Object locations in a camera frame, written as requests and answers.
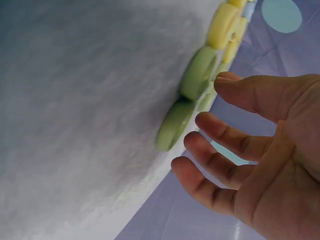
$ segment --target purple fabric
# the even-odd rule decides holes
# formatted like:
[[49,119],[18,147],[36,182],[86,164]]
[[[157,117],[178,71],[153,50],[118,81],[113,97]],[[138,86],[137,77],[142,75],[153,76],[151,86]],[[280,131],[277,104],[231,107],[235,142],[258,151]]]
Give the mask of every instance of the purple fabric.
[[[276,32],[263,20],[258,1],[231,71],[243,76],[298,76],[320,73],[320,2],[294,0],[303,23],[290,34]],[[225,103],[220,97],[211,112],[252,135],[272,136],[275,125]],[[172,173],[162,181],[117,240],[262,240],[237,219],[213,213],[181,188]]]

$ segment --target white felt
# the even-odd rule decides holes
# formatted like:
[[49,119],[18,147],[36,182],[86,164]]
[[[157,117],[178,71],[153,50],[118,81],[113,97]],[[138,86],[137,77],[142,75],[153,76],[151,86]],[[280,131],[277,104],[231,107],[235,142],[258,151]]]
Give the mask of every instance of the white felt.
[[0,3],[1,240],[116,237],[184,151],[154,139],[221,2]]

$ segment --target blue circle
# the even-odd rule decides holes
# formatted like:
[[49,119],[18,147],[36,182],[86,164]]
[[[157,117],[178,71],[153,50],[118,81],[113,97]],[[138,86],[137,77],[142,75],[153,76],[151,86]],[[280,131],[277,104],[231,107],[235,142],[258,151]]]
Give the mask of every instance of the blue circle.
[[264,0],[262,16],[274,30],[288,34],[297,31],[302,24],[302,14],[292,0]]

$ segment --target hand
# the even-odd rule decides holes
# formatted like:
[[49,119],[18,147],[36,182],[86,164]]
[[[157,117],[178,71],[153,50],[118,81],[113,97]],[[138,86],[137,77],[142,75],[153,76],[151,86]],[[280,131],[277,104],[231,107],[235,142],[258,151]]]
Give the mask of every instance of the hand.
[[236,166],[200,133],[191,132],[184,139],[186,149],[227,188],[178,157],[172,169],[182,186],[204,206],[237,217],[268,240],[319,240],[320,76],[241,79],[223,72],[214,86],[228,103],[276,123],[276,133],[250,136],[200,113],[195,120],[200,129],[258,165]]

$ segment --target plastic ring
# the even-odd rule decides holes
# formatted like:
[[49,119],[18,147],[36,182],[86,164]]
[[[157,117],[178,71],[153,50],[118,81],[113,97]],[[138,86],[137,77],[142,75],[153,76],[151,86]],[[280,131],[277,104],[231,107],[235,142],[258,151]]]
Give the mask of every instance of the plastic ring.
[[224,49],[238,27],[239,18],[240,11],[236,6],[229,3],[221,4],[208,31],[208,44],[216,50]]
[[169,151],[183,134],[196,107],[193,101],[177,100],[167,113],[156,137],[156,145],[162,151]]
[[198,112],[209,112],[216,96],[217,93],[214,89],[210,93],[205,95],[205,97],[200,101],[200,104],[197,108]]
[[228,4],[232,4],[233,6],[237,7],[238,9],[242,10],[247,3],[247,0],[227,0]]
[[245,5],[243,13],[242,13],[242,16],[244,18],[246,18],[248,22],[251,21],[252,16],[253,16],[253,14],[255,12],[255,8],[256,8],[256,3],[255,2],[248,2]]
[[216,80],[217,76],[219,73],[225,72],[228,70],[228,64],[221,62],[217,68],[217,70],[215,71],[215,74],[213,76],[213,81]]
[[242,38],[244,37],[245,31],[246,31],[247,23],[248,23],[247,19],[242,16],[239,20],[238,29],[234,33],[234,38],[237,43],[241,43]]
[[201,48],[195,54],[180,85],[180,93],[184,97],[196,101],[206,90],[216,63],[216,54],[217,52],[209,46]]
[[239,43],[229,42],[224,51],[222,62],[226,64],[230,64],[237,54],[238,47],[239,47]]

